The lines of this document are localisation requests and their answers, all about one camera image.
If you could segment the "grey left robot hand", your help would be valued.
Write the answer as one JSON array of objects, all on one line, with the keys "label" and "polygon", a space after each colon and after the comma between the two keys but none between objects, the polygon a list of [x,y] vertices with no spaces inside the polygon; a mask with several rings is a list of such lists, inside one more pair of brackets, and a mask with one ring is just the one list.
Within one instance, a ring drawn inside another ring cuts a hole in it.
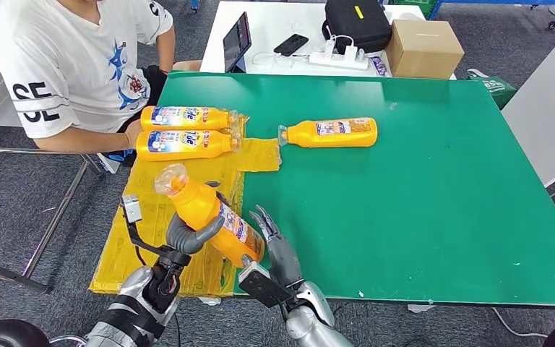
[{"label": "grey left robot hand", "polygon": [[218,233],[224,222],[225,218],[219,215],[199,231],[195,231],[178,213],[174,213],[166,229],[167,245],[184,254],[195,254]]}]

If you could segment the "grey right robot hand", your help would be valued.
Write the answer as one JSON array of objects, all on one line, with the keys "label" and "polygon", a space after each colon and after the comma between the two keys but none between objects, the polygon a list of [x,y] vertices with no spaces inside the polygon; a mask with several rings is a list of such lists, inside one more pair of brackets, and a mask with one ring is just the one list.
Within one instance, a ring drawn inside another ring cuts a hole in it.
[{"label": "grey right robot hand", "polygon": [[270,214],[260,205],[256,205],[256,209],[249,214],[261,229],[272,263],[271,271],[280,284],[286,288],[295,287],[303,280],[298,256]]}]

